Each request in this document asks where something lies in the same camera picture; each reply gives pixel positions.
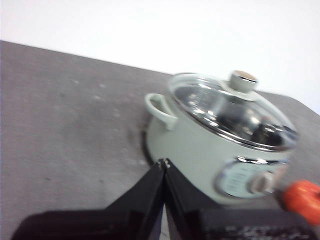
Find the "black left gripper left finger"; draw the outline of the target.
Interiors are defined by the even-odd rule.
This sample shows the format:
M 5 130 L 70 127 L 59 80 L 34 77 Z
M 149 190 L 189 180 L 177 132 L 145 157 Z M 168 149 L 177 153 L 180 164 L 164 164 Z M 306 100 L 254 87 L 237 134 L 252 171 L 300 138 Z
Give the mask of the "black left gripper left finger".
M 14 240 L 158 239 L 163 214 L 163 160 L 154 163 L 127 192 L 103 209 L 55 210 L 26 217 Z

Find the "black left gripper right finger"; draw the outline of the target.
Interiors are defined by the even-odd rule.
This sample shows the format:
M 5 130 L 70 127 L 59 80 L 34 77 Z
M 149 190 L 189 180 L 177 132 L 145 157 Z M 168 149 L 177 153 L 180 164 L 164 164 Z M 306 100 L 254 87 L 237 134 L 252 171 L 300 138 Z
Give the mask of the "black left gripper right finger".
M 183 240 L 311 240 L 313 228 L 300 215 L 280 209 L 239 209 L 218 204 L 166 158 L 165 205 Z

